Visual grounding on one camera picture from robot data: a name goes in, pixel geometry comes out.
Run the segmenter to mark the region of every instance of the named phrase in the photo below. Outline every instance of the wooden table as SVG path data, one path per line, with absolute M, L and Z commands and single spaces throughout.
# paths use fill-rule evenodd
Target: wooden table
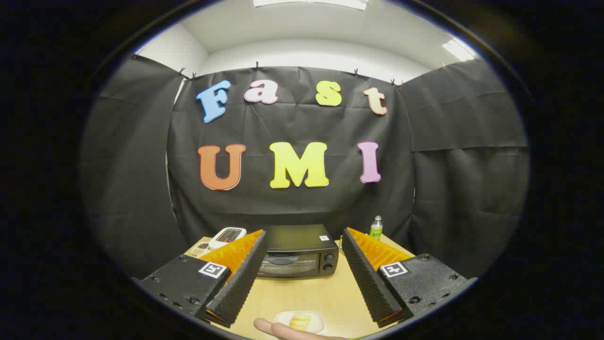
M 211 238 L 203 237 L 191 249 Z M 413 257 L 412 253 L 382 235 L 380 241 Z M 193 256 L 191 249 L 185 252 Z M 254 281 L 237 320 L 231 328 L 212 325 L 250 339 L 275 340 L 254 327 L 256 318 L 274 322 L 276 314 L 291 310 L 311 310 L 323 316 L 327 326 L 326 336 L 358 338 L 382 329 L 371 320 L 361 291 L 352 275 L 348 261 L 340 251 L 338 265 L 331 276 L 314 278 L 261 278 Z

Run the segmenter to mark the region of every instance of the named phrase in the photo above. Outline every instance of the toaster oven handle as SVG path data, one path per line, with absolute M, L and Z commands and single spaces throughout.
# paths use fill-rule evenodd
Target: toaster oven handle
M 298 256 L 267 256 L 265 260 L 272 264 L 290 264 L 298 261 Z

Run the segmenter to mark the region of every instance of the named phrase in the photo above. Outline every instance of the plastic bottle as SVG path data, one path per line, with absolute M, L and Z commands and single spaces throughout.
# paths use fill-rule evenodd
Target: plastic bottle
M 371 224 L 371 231 L 369 232 L 369 236 L 379 241 L 380 236 L 382 236 L 383 227 L 384 225 L 382 224 L 382 217 L 380 217 L 379 215 L 376 216 L 376 220 Z

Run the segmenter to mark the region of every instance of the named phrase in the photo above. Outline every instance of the orange letter u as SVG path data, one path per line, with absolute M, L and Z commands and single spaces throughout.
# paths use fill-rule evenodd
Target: orange letter u
M 216 145 L 202 146 L 199 154 L 199 176 L 201 182 L 212 190 L 230 190 L 239 184 L 241 179 L 241 154 L 245 145 L 230 144 L 225 151 L 229 154 L 229 174 L 227 178 L 216 177 L 216 155 L 220 148 Z

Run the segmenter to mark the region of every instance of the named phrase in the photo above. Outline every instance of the white wall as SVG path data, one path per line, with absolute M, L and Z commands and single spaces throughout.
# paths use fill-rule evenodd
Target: white wall
M 283 39 L 239 45 L 210 54 L 198 76 L 224 70 L 260 66 L 302 66 L 354 72 L 396 83 L 431 69 L 384 50 L 348 42 L 318 39 Z
M 205 48 L 182 25 L 176 24 L 155 36 L 139 48 L 140 56 L 153 59 L 176 71 L 191 77 L 198 72 L 208 57 Z

